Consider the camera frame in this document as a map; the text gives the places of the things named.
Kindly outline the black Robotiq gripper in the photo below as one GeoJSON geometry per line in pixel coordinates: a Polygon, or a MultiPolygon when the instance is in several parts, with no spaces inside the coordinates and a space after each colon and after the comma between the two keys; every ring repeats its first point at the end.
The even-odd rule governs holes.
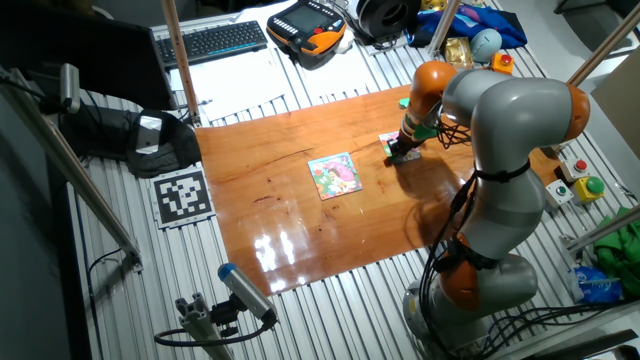
{"type": "Polygon", "coordinates": [[[399,134],[395,139],[388,142],[390,150],[390,158],[396,159],[397,163],[405,163],[413,160],[413,152],[409,152],[414,149],[416,145],[410,137],[406,137],[404,134],[399,134]]]}

